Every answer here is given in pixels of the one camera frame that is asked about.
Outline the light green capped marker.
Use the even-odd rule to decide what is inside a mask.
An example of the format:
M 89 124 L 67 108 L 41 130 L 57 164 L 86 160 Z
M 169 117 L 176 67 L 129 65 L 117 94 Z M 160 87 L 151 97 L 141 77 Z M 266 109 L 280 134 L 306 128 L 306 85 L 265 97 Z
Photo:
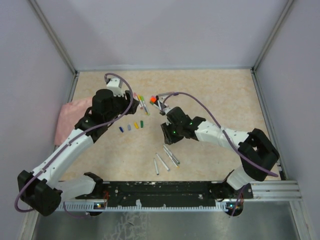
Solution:
M 149 112 L 149 109 L 148 109 L 148 107 L 147 107 L 147 105 L 145 103 L 144 97 L 142 95 L 140 95 L 139 97 L 140 97 L 140 100 L 142 101 L 142 104 L 143 104 L 143 107 L 145 109 L 146 114 L 149 116 L 150 112 Z

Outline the yellow capped white marker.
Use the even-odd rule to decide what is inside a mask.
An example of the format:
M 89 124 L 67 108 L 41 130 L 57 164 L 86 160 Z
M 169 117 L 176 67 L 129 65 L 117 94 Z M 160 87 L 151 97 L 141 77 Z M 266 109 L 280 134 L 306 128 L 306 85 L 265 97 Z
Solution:
M 172 163 L 174 164 L 174 166 L 176 168 L 179 168 L 179 165 L 176 163 L 176 161 L 173 159 L 173 157 L 168 153 L 168 151 L 166 149 L 163 149 L 164 152 L 167 154 L 167 156 L 170 158 L 170 160 L 172 161 Z

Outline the grey blue capped marker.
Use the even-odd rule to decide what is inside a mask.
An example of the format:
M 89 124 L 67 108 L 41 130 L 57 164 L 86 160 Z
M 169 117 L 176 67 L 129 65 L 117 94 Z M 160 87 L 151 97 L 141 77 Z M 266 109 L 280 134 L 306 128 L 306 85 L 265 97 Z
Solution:
M 170 172 L 170 168 L 168 167 L 168 165 L 165 163 L 165 161 L 161 158 L 161 156 L 158 153 L 155 153 L 155 155 L 157 156 L 157 158 L 159 159 L 159 161 L 162 163 L 162 165 L 165 167 L 165 169 Z

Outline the pink capped marker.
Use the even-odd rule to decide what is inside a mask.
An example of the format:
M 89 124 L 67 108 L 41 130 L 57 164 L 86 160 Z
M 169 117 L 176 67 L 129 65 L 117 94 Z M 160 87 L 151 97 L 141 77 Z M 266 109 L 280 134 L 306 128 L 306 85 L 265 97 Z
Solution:
M 138 99 L 138 95 L 134 92 L 134 93 L 133 93 L 133 96 L 134 96 L 134 98 L 139 102 L 139 108 L 140 108 L 141 110 L 143 110 L 143 107 L 142 107 L 142 105 L 140 104 L 140 101 L 139 101 L 139 99 Z

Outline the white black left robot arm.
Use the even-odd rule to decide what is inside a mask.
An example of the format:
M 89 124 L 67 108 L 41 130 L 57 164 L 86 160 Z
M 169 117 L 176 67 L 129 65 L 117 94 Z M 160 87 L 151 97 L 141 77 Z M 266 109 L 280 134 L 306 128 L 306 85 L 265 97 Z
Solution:
M 15 210 L 19 213 L 37 211 L 46 217 L 71 199 L 84 195 L 95 199 L 101 197 L 103 180 L 91 172 L 73 180 L 60 179 L 116 121 L 135 114 L 138 105 L 131 89 L 116 95 L 106 88 L 98 90 L 93 97 L 65 104 L 55 138 L 59 147 L 32 171 L 23 170 L 18 175 Z

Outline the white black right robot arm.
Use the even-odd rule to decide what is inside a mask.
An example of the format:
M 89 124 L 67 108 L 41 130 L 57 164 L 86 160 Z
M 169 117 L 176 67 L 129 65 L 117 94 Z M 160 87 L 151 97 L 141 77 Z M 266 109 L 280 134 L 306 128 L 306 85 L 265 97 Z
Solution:
M 227 197 L 235 198 L 241 188 L 251 182 L 263 182 L 268 176 L 278 176 L 272 168 L 280 154 L 262 130 L 232 130 L 203 117 L 190 118 L 180 107 L 165 108 L 160 114 L 166 117 L 161 129 L 167 145 L 192 139 L 232 150 L 240 157 L 241 165 L 229 174 L 223 185 Z

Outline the grey purple pen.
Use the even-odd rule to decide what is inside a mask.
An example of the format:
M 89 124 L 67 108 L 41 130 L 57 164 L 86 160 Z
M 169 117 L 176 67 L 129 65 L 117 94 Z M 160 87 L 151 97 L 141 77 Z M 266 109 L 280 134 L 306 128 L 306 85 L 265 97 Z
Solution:
M 173 94 L 174 92 L 164 92 L 164 93 L 159 93 L 158 96 L 159 97 L 163 97 L 163 96 L 168 96 L 170 94 Z

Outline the yellow capped marker in group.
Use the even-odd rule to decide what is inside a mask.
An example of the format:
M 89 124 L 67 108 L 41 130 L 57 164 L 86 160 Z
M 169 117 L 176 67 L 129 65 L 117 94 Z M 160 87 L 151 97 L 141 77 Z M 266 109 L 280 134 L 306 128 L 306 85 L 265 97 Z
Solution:
M 138 99 L 139 99 L 139 102 L 140 102 L 143 110 L 145 111 L 145 114 L 148 115 L 148 111 L 147 111 L 147 109 L 146 109 L 146 107 L 145 107 L 140 95 L 138 95 Z

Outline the orange highlighter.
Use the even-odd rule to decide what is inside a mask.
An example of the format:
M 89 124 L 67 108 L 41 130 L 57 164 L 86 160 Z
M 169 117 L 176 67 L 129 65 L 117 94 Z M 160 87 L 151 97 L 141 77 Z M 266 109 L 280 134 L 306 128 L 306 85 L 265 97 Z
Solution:
M 154 105 L 156 100 L 157 99 L 155 97 L 151 97 L 149 102 L 150 102 L 151 105 Z

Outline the black capped white marker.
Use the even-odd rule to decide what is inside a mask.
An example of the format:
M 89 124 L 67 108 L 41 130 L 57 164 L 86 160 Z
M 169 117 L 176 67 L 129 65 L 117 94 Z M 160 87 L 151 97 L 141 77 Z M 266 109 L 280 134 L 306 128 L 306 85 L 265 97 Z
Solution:
M 159 96 L 156 95 L 155 98 L 156 98 L 156 103 L 157 103 L 157 105 L 158 105 L 158 108 L 161 110 L 161 109 L 162 109 L 162 106 L 161 106 L 161 102 L 160 102 Z

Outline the pink cloth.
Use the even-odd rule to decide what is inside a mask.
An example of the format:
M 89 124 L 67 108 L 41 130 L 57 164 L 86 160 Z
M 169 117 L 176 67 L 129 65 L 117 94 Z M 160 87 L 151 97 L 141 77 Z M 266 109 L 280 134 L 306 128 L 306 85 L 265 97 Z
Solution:
M 66 103 L 61 107 L 54 145 L 60 146 L 75 128 L 76 123 L 85 115 L 86 110 L 92 106 L 92 97 L 86 97 Z

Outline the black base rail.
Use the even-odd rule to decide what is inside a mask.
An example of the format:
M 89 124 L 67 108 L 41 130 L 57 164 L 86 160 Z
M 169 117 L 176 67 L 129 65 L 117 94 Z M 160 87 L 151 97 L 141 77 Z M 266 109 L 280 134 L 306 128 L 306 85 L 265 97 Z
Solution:
M 239 190 L 213 181 L 110 181 L 99 183 L 92 193 L 77 200 L 106 200 L 108 207 L 133 207 L 139 200 L 147 207 L 214 207 L 216 202 L 236 199 Z

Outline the aluminium frame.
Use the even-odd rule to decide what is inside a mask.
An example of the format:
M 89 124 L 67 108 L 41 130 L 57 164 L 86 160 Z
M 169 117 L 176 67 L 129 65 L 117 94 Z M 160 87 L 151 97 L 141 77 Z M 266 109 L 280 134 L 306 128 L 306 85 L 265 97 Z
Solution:
M 319 149 L 319 87 L 306 70 L 320 64 L 303 51 L 317 26 L 319 1 L 297 0 L 40 0 L 41 9 L 78 72 L 118 73 L 128 91 L 167 99 L 181 124 L 150 107 L 100 128 L 85 152 L 97 183 L 76 201 L 109 195 L 104 211 L 213 208 L 239 191 L 225 177 L 246 162 L 229 146 L 198 140 L 223 127 L 242 134 L 249 157 L 279 159 L 290 180 Z M 92 170 L 98 150 L 103 162 Z

